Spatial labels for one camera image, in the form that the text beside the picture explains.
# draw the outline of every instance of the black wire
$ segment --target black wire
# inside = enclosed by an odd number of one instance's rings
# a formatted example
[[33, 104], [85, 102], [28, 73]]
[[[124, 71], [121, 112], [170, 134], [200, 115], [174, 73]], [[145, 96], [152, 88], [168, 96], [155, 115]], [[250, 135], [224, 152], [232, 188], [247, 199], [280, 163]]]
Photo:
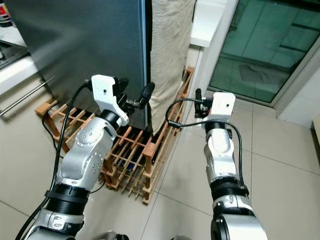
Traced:
[[55, 154], [55, 161], [54, 161], [54, 168], [53, 168], [53, 175], [52, 175], [52, 181], [51, 181], [51, 186], [49, 191], [52, 191], [55, 187], [55, 184], [57, 182], [57, 172], [59, 169], [59, 159], [60, 159], [60, 152], [61, 152], [61, 148], [62, 148], [62, 144], [64, 142], [64, 136], [65, 136], [65, 131], [66, 131], [66, 127], [67, 127], [67, 122], [69, 120], [69, 115], [71, 112], [71, 109], [74, 106], [75, 100], [77, 98], [77, 96], [79, 95], [79, 93], [88, 87], [88, 83], [84, 83], [82, 84], [74, 93], [73, 97], [71, 98], [71, 101], [69, 103], [68, 109], [65, 113], [65, 117], [64, 117], [64, 121], [61, 127], [61, 134], [60, 134], [60, 138], [59, 138], [59, 142], [58, 142], [58, 146], [56, 149], [56, 154]]
[[[62, 128], [61, 128], [61, 134], [60, 134], [58, 146], [57, 146], [56, 153], [55, 153], [53, 175], [52, 175], [52, 181], [51, 181], [51, 185], [50, 185], [49, 191], [52, 191], [54, 189], [54, 187], [56, 185], [56, 182], [57, 182], [57, 173], [58, 173], [58, 169], [59, 169], [60, 152], [61, 152], [61, 148], [62, 148], [62, 144], [63, 144], [63, 140], [64, 140], [64, 135], [65, 135], [66, 126], [67, 126], [67, 122], [68, 122], [68, 119], [69, 119], [70, 111], [73, 108], [73, 105], [74, 105], [75, 100], [76, 100], [77, 96], [79, 95], [79, 93], [84, 88], [87, 88], [87, 87], [89, 87], [89, 84], [88, 83], [84, 83], [83, 85], [81, 85], [76, 90], [76, 92], [74, 93], [74, 95], [73, 95], [73, 97], [72, 97], [72, 99], [71, 99], [71, 101], [69, 103], [68, 109], [67, 109], [67, 111], [65, 113], [64, 121], [63, 121]], [[36, 217], [36, 215], [47, 204], [48, 201], [49, 201], [49, 198], [45, 197], [45, 199], [42, 201], [42, 203], [36, 208], [36, 210], [34, 210], [34, 212], [31, 214], [31, 216], [25, 221], [25, 223], [21, 227], [19, 233], [15, 237], [15, 240], [20, 240], [21, 239], [21, 237], [23, 236], [24, 232], [26, 231], [26, 229], [29, 226], [29, 224], [31, 223], [31, 221]]]
[[43, 126], [44, 129], [49, 133], [49, 135], [50, 135], [50, 137], [51, 137], [51, 139], [52, 139], [53, 147], [54, 147], [55, 151], [57, 151], [56, 141], [55, 141], [54, 136], [52, 135], [51, 131], [50, 131], [50, 130], [48, 129], [48, 127], [45, 125], [45, 119], [46, 119], [46, 115], [49, 114], [49, 111], [50, 111], [53, 107], [55, 107], [56, 105], [58, 105], [58, 103], [52, 105], [51, 107], [49, 107], [49, 108], [45, 111], [44, 115], [42, 116], [42, 121], [41, 121], [41, 122], [42, 122], [42, 126]]
[[169, 120], [169, 112], [171, 110], [171, 108], [179, 103], [179, 102], [184, 102], [184, 101], [191, 101], [191, 102], [195, 102], [195, 103], [202, 103], [201, 100], [198, 100], [198, 99], [193, 99], [193, 98], [181, 98], [181, 99], [178, 99], [176, 101], [174, 101], [169, 107], [168, 109], [166, 110], [165, 112], [165, 120], [168, 122], [168, 124], [174, 128], [184, 128], [184, 127], [191, 127], [191, 126], [196, 126], [196, 125], [200, 125], [200, 124], [208, 124], [208, 123], [222, 123], [222, 124], [226, 124], [228, 126], [230, 126], [231, 128], [234, 129], [234, 131], [236, 132], [236, 135], [238, 137], [238, 141], [239, 141], [239, 178], [240, 178], [240, 184], [241, 186], [245, 186], [245, 183], [244, 183], [244, 177], [243, 177], [243, 173], [242, 173], [242, 138], [241, 138], [241, 134], [238, 130], [238, 128], [233, 125], [232, 123], [228, 122], [228, 121], [223, 121], [223, 120], [214, 120], [214, 119], [211, 119], [211, 120], [205, 120], [205, 121], [199, 121], [199, 122], [193, 122], [193, 123], [188, 123], [188, 124], [181, 124], [181, 123], [178, 123], [178, 122], [174, 122], [174, 121], [171, 121]]
[[98, 192], [100, 189], [102, 189], [102, 187], [105, 185], [105, 183], [106, 183], [106, 180], [103, 181], [102, 185], [97, 190], [91, 191], [90, 194], [94, 194], [94, 193]]

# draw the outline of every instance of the kitchen counter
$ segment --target kitchen counter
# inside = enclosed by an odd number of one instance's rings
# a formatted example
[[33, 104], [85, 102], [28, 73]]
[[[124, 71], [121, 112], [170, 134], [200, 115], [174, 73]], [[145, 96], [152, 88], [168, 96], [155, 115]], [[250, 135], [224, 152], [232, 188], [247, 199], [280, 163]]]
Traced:
[[[1, 27], [0, 40], [26, 47], [19, 30], [13, 26]], [[31, 56], [26, 56], [0, 70], [0, 95], [29, 78], [39, 70]]]

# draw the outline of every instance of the beige cloth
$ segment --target beige cloth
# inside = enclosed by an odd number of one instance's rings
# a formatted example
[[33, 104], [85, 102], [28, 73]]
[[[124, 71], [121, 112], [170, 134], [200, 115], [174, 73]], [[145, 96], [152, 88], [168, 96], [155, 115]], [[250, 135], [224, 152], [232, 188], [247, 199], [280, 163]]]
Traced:
[[181, 86], [195, 1], [152, 1], [151, 82], [155, 83], [155, 89], [150, 106], [153, 134], [160, 130], [167, 108]]

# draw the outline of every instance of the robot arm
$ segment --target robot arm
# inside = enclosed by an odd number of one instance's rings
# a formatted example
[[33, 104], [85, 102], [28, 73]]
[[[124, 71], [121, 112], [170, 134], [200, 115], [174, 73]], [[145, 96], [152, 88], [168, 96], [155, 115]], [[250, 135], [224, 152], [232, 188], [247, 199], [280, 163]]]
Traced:
[[211, 239], [267, 240], [248, 198], [242, 170], [236, 170], [232, 132], [226, 129], [225, 123], [214, 122], [228, 122], [236, 97], [232, 93], [216, 92], [213, 98], [202, 98], [199, 89], [196, 97], [202, 103], [195, 103], [195, 117], [208, 121], [202, 126], [206, 132], [206, 174], [213, 198]]
[[101, 115], [77, 133], [73, 147], [62, 161], [55, 188], [45, 193], [49, 201], [39, 212], [26, 240], [75, 239], [84, 224], [83, 213], [90, 190], [98, 179], [105, 155], [113, 146], [116, 130], [128, 124], [128, 116], [135, 108], [146, 106], [155, 88], [154, 83], [149, 83], [140, 99], [132, 101], [120, 94], [120, 85], [113, 77], [95, 75], [91, 83]]

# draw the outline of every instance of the refrigerator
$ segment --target refrigerator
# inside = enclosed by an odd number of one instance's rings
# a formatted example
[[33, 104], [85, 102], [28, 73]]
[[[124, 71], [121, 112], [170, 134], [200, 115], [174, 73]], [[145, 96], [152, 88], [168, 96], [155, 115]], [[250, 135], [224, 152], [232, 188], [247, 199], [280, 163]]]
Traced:
[[[131, 100], [138, 99], [150, 81], [151, 1], [5, 2], [48, 90], [61, 104], [93, 75], [129, 79], [124, 93]], [[88, 90], [75, 107], [99, 113]], [[145, 129], [150, 122], [146, 108], [136, 110], [129, 124]]]

